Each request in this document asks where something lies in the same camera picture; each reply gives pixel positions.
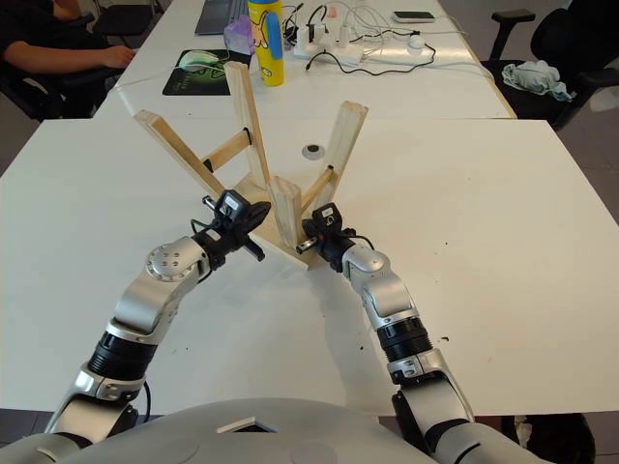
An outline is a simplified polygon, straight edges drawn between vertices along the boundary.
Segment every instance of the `gray floor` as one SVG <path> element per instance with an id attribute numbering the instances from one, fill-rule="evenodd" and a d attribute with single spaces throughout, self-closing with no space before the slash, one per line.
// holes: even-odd
<path id="1" fill-rule="evenodd" d="M 480 59 L 489 55 L 497 25 L 492 11 L 528 8 L 543 17 L 564 0 L 441 0 L 450 15 L 457 17 L 469 32 L 468 41 Z M 529 41 L 537 25 L 521 24 L 513 32 L 504 57 L 532 59 Z M 4 172 L 37 123 L 23 116 L 4 96 L 0 96 L 0 173 Z M 592 113 L 585 108 L 559 137 L 572 153 L 591 185 L 615 220 L 619 221 L 619 109 Z M 24 435 L 41 431 L 49 413 L 0 410 L 0 446 Z M 588 414 L 596 437 L 598 462 L 619 464 L 619 413 Z"/>

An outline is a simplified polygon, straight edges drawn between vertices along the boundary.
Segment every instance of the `office chair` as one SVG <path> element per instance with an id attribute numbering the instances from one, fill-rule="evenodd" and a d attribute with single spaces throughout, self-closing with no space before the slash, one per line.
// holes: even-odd
<path id="1" fill-rule="evenodd" d="M 150 0 L 149 5 L 111 5 L 102 7 L 99 0 L 93 0 L 99 18 L 93 32 L 104 37 L 119 37 L 129 46 L 125 37 L 141 36 L 146 32 L 156 13 L 162 14 L 159 0 Z"/>
<path id="2" fill-rule="evenodd" d="M 72 25 L 86 27 L 95 18 L 85 14 Z M 63 114 L 63 90 L 70 90 L 90 83 L 101 82 L 123 70 L 98 68 L 54 76 L 31 74 L 7 63 L 0 66 L 0 92 L 30 119 L 42 122 L 45 119 L 59 119 Z"/>
<path id="3" fill-rule="evenodd" d="M 499 32 L 490 59 L 482 64 L 518 119 L 544 119 L 559 131 L 598 89 L 619 85 L 619 71 L 605 67 L 619 56 L 619 0 L 574 0 L 567 10 L 546 16 L 533 34 L 531 51 L 559 70 L 568 92 L 575 93 L 571 102 L 520 91 L 503 82 L 505 66 L 523 63 L 500 59 L 507 39 L 518 23 L 533 21 L 535 14 L 515 10 L 494 13 L 492 19 L 499 23 Z"/>

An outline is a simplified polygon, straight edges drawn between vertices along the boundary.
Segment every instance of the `person's hand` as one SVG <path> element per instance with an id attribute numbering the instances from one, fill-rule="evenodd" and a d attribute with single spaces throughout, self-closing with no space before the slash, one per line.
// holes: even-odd
<path id="1" fill-rule="evenodd" d="M 132 61 L 135 52 L 123 45 L 104 48 L 102 52 L 102 65 L 108 68 L 124 69 Z"/>

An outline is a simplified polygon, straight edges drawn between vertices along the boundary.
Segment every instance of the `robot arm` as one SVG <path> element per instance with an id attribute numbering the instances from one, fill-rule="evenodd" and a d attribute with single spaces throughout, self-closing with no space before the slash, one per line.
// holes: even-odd
<path id="1" fill-rule="evenodd" d="M 400 390 L 392 398 L 404 440 L 442 464 L 545 462 L 497 431 L 479 423 L 445 359 L 427 336 L 419 312 L 389 258 L 373 249 L 354 229 L 342 229 L 335 204 L 315 210 L 303 221 L 312 247 L 342 273 L 361 297 L 387 369 Z M 362 238 L 368 245 L 355 244 Z"/>
<path id="2" fill-rule="evenodd" d="M 229 252 L 245 247 L 258 260 L 264 258 L 248 234 L 267 216 L 269 203 L 252 205 L 234 190 L 225 191 L 218 203 L 210 197 L 203 201 L 214 211 L 213 222 L 194 220 L 191 238 L 151 251 L 45 432 L 89 445 L 133 427 L 137 411 L 131 401 L 183 298 L 222 266 Z M 196 224 L 202 230 L 196 231 Z"/>

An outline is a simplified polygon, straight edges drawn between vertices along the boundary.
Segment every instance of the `black wire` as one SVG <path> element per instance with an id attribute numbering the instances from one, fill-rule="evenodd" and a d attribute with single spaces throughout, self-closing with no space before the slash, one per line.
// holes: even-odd
<path id="1" fill-rule="evenodd" d="M 301 10 L 303 8 L 303 6 L 304 6 L 304 3 L 301 2 L 296 7 L 293 7 L 294 10 L 292 10 L 292 13 L 288 16 L 286 21 L 283 22 L 283 35 L 284 35 L 284 38 L 286 39 L 286 41 L 290 45 L 293 45 L 293 46 L 297 43 L 296 36 L 297 36 L 297 31 L 299 30 L 299 26 L 297 25 L 297 23 L 295 22 L 293 17 L 297 15 L 299 10 Z M 288 27 L 288 23 L 289 22 L 291 22 L 293 24 L 293 26 Z"/>
<path id="2" fill-rule="evenodd" d="M 366 241 L 366 243 L 368 244 L 368 246 L 371 249 L 374 249 L 374 245 L 372 244 L 372 242 L 369 240 L 368 237 L 366 237 L 364 235 L 347 235 L 346 238 L 347 239 L 361 239 L 361 240 L 364 240 L 364 241 Z"/>
<path id="3" fill-rule="evenodd" d="M 292 19 L 292 16 L 294 16 L 297 12 L 299 12 L 302 8 L 303 8 L 304 3 L 301 2 L 299 5 L 297 5 L 296 7 L 294 7 L 294 10 L 292 10 L 292 13 L 288 15 L 288 19 L 286 21 L 283 22 L 283 30 L 285 31 L 288 28 L 288 22 L 291 22 L 296 26 L 297 24 L 294 22 L 294 19 Z"/>
<path id="4" fill-rule="evenodd" d="M 148 386 L 148 382 L 144 382 L 144 391 L 146 392 L 146 417 L 143 423 L 146 423 L 151 419 L 152 405 L 151 388 Z"/>
<path id="5" fill-rule="evenodd" d="M 402 36 L 402 37 L 413 37 L 413 36 L 418 36 L 419 35 L 419 31 L 410 31 L 410 32 L 398 32 L 398 31 L 394 31 L 393 29 L 385 29 L 382 32 L 380 32 L 379 34 L 364 34 L 363 36 L 359 36 L 356 39 L 353 39 L 352 41 L 350 41 L 352 44 L 360 41 L 361 39 L 365 39 L 365 38 L 373 38 L 373 37 L 380 37 L 383 34 L 385 34 L 386 32 L 391 32 L 392 34 L 396 34 L 397 36 Z"/>
<path id="6" fill-rule="evenodd" d="M 319 7 L 317 7 L 309 16 L 309 21 L 307 26 L 309 27 L 311 25 L 311 21 L 313 20 L 313 17 L 316 15 L 316 13 L 318 13 L 320 10 L 323 10 L 322 12 L 322 16 L 320 17 L 321 21 L 324 21 L 325 16 L 327 15 L 327 6 L 326 5 L 320 5 Z"/>
<path id="7" fill-rule="evenodd" d="M 200 222 L 197 219 L 192 219 L 191 225 L 192 225 L 192 231 L 193 231 L 194 234 L 197 234 L 197 229 L 195 228 L 196 225 L 199 225 L 200 227 L 202 227 L 204 229 L 206 229 L 208 227 L 207 224 L 205 224 L 204 222 Z"/>
<path id="8" fill-rule="evenodd" d="M 200 280 L 197 283 L 203 282 L 204 280 L 206 280 L 207 278 L 209 278 L 209 276 L 213 273 L 213 270 L 211 269 L 207 275 L 203 275 Z"/>
<path id="9" fill-rule="evenodd" d="M 365 68 L 355 68 L 354 70 L 345 70 L 342 67 L 341 62 L 339 61 L 339 59 L 338 59 L 338 57 L 336 55 L 334 55 L 333 53 L 328 52 L 327 50 L 322 50 L 321 52 L 316 53 L 315 55 L 313 55 L 311 57 L 309 62 L 306 64 L 306 71 L 310 70 L 310 66 L 311 66 L 311 63 L 313 63 L 313 60 L 315 60 L 320 55 L 327 55 L 327 56 L 330 56 L 331 58 L 333 58 L 335 60 L 336 64 L 339 67 L 339 70 L 342 71 L 344 74 L 366 73 L 366 74 L 373 75 L 373 76 L 379 76 L 379 75 L 383 75 L 383 74 L 387 74 L 387 73 L 408 74 L 408 73 L 412 73 L 417 68 L 422 68 L 423 66 L 428 66 L 428 65 L 431 65 L 432 63 L 434 63 L 434 56 L 436 55 L 436 48 L 429 46 L 427 43 L 426 43 L 426 47 L 429 48 L 430 50 L 432 50 L 432 56 L 430 57 L 429 61 L 426 62 L 426 63 L 420 63 L 418 65 L 413 65 L 408 70 L 385 70 L 385 71 L 381 71 L 381 72 L 372 72 L 372 71 L 366 70 Z"/>

